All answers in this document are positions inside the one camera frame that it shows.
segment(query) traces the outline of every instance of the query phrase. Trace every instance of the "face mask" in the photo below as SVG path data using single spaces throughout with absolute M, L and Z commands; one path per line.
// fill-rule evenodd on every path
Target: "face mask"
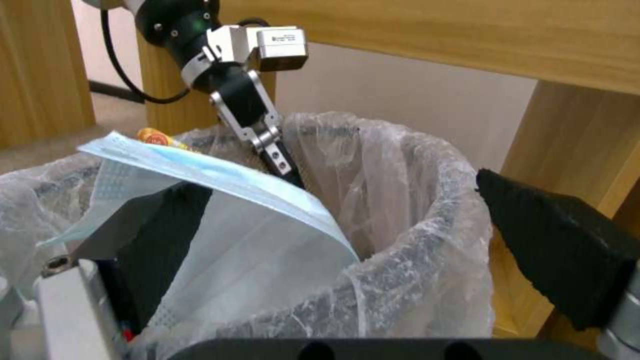
M 85 216 L 40 246 L 72 250 L 122 204 L 180 180 L 214 189 L 183 264 L 150 326 L 242 320 L 331 286 L 357 256 L 313 195 L 210 156 L 116 133 L 80 150 L 106 158 Z

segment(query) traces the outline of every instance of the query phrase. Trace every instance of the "black sponge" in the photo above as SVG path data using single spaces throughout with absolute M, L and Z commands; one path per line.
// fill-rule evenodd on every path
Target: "black sponge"
M 131 199 L 73 253 L 98 264 L 116 317 L 134 334 L 146 326 L 171 285 L 211 193 L 179 183 Z
M 479 192 L 520 271 L 577 330 L 602 327 L 640 258 L 640 241 L 584 201 L 478 172 Z

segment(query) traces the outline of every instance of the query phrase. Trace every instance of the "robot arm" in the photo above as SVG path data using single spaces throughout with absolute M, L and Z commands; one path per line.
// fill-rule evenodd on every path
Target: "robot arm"
M 131 11 L 144 39 L 169 51 L 186 86 L 209 95 L 222 121 L 251 145 L 269 171 L 304 187 L 281 140 L 280 114 L 259 78 L 259 72 L 304 65 L 308 51 L 302 29 L 222 25 L 219 0 L 85 2 L 102 10 L 123 6 Z

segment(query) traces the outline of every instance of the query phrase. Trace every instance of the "orange wrapper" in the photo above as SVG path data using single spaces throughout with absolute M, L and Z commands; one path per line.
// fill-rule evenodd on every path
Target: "orange wrapper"
M 163 133 L 162 131 L 156 130 L 152 127 L 145 127 L 143 129 L 140 129 L 140 131 L 138 131 L 138 140 L 145 143 L 154 143 L 156 145 L 171 146 L 177 147 L 178 149 L 198 152 L 188 147 L 187 145 L 184 145 L 178 140 L 170 137 L 169 135 Z

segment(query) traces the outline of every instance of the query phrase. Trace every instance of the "trash can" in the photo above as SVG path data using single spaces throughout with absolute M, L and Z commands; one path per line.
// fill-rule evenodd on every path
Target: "trash can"
M 292 114 L 282 127 L 307 188 L 362 262 L 289 309 L 224 324 L 151 324 L 133 343 L 133 357 L 153 347 L 164 359 L 210 338 L 491 336 L 492 229 L 466 159 L 434 136 L 348 113 Z M 261 166 L 224 127 L 179 140 Z M 23 293 L 40 265 L 65 251 L 35 245 L 80 219 L 99 166 L 100 159 L 76 154 L 0 176 L 0 268 Z

